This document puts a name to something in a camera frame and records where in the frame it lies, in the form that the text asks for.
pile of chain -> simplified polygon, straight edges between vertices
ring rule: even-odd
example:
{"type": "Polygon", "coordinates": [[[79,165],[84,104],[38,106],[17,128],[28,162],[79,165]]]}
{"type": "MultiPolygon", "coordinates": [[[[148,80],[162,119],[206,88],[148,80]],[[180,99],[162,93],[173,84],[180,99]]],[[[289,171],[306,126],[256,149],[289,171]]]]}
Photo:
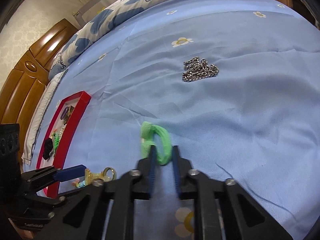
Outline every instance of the pile of chain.
{"type": "Polygon", "coordinates": [[[219,69],[214,64],[211,64],[209,67],[208,62],[204,58],[200,62],[199,57],[193,57],[191,60],[184,62],[184,70],[186,70],[182,73],[182,80],[184,82],[215,77],[219,73],[219,69]]]}

green hair tie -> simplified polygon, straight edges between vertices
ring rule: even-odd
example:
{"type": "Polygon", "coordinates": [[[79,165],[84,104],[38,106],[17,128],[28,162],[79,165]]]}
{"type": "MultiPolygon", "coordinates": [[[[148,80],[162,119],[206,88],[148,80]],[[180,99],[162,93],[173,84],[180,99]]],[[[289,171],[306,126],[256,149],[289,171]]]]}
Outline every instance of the green hair tie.
{"type": "Polygon", "coordinates": [[[153,134],[160,136],[164,153],[157,150],[157,160],[160,165],[166,165],[171,160],[172,145],[169,133],[161,126],[153,125],[150,122],[143,122],[141,126],[141,153],[143,158],[147,158],[151,145],[156,145],[153,141],[153,134]]]}

blue bed sheet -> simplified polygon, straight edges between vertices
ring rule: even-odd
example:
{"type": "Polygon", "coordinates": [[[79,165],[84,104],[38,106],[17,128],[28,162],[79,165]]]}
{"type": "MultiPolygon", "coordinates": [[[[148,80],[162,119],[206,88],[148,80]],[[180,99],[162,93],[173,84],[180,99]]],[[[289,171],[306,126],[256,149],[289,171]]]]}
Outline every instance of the blue bed sheet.
{"type": "MultiPolygon", "coordinates": [[[[140,159],[143,121],[168,130],[181,155],[211,178],[235,178],[291,235],[320,215],[320,32],[275,0],[170,0],[127,20],[69,67],[41,125],[34,169],[59,100],[92,96],[64,167],[119,175],[140,159]],[[184,45],[175,46],[185,38],[184,45]],[[183,62],[217,77],[183,82],[183,62]]],[[[71,189],[65,182],[60,191],[71,189]]],[[[192,239],[191,202],[176,197],[172,165],[154,198],[137,202],[135,239],[192,239]]]]}

red box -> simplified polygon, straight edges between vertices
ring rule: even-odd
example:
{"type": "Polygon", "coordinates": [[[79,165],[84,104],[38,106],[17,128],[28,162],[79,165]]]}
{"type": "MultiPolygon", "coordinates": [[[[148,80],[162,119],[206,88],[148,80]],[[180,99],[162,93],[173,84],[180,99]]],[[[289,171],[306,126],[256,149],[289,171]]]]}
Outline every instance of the red box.
{"type": "MultiPolygon", "coordinates": [[[[40,154],[39,154],[37,165],[36,165],[37,169],[51,166],[51,165],[53,165],[56,169],[58,168],[63,169],[63,165],[67,157],[67,153],[69,150],[72,137],[76,131],[78,123],[80,122],[80,119],[87,105],[89,104],[90,99],[91,99],[90,95],[88,95],[84,91],[80,91],[61,101],[47,129],[47,132],[44,137],[44,141],[52,135],[53,131],[57,127],[61,126],[61,122],[63,123],[63,121],[60,120],[60,116],[62,114],[62,111],[65,109],[65,107],[73,106],[75,108],[72,114],[70,115],[69,120],[65,126],[64,132],[60,138],[60,142],[56,150],[56,154],[54,157],[53,156],[50,157],[49,160],[44,160],[44,158],[42,158],[42,155],[44,153],[44,141],[42,142],[40,154]]],[[[47,197],[56,198],[58,194],[58,190],[59,190],[59,182],[55,182],[49,187],[44,188],[43,191],[47,197]]]]}

screw head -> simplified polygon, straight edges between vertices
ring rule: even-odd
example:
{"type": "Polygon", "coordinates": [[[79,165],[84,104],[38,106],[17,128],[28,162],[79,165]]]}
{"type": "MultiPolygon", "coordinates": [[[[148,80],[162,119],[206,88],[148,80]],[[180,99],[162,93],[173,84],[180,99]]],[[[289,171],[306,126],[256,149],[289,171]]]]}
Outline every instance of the screw head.
{"type": "Polygon", "coordinates": [[[54,212],[50,212],[49,214],[48,214],[48,218],[53,218],[54,217],[54,212]]]}
{"type": "Polygon", "coordinates": [[[138,177],[141,175],[141,172],[139,170],[131,170],[129,171],[129,173],[131,176],[134,176],[134,177],[138,177]]]}
{"type": "Polygon", "coordinates": [[[92,181],[92,185],[95,187],[101,187],[103,185],[104,181],[102,179],[94,179],[92,181]]]}
{"type": "Polygon", "coordinates": [[[227,179],[227,180],[226,180],[226,184],[227,184],[228,186],[233,186],[233,185],[236,184],[236,180],[235,180],[235,179],[227,179]]]}
{"type": "Polygon", "coordinates": [[[195,176],[198,175],[200,173],[200,171],[196,170],[196,169],[191,169],[188,171],[190,176],[195,176]]]}

